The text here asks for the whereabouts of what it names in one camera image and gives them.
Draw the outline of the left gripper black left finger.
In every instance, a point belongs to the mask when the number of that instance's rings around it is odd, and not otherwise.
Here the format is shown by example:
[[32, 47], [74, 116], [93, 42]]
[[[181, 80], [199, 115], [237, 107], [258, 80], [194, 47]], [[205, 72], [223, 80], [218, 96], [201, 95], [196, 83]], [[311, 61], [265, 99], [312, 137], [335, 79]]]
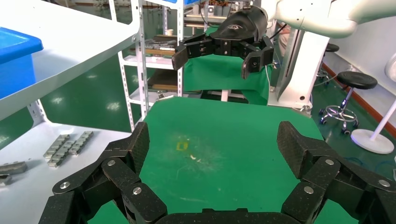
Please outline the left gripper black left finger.
[[132, 134], [110, 142], [92, 164], [60, 180], [39, 219], [41, 224], [85, 224], [114, 202], [131, 224], [154, 224], [167, 206], [140, 179], [149, 151], [149, 128], [139, 122]]

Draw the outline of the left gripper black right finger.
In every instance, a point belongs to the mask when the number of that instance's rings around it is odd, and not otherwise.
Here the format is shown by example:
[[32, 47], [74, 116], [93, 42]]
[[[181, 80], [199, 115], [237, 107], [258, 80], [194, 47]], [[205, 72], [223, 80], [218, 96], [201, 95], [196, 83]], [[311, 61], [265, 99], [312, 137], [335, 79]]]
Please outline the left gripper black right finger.
[[281, 212], [301, 224], [312, 224], [331, 200], [361, 224], [396, 221], [396, 184], [375, 172], [347, 161], [325, 141], [303, 136], [282, 121], [277, 145], [299, 180]]

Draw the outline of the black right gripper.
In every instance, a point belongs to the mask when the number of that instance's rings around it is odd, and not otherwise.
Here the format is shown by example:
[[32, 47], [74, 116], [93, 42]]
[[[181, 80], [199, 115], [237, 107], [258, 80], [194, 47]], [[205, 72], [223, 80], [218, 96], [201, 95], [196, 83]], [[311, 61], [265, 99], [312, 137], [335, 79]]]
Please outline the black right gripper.
[[191, 58], [211, 54], [234, 56], [243, 59], [241, 77], [247, 79], [273, 62], [275, 50], [265, 36], [267, 25], [262, 8], [243, 8], [221, 23], [212, 37], [202, 33], [180, 40], [171, 59], [173, 70], [182, 68]]

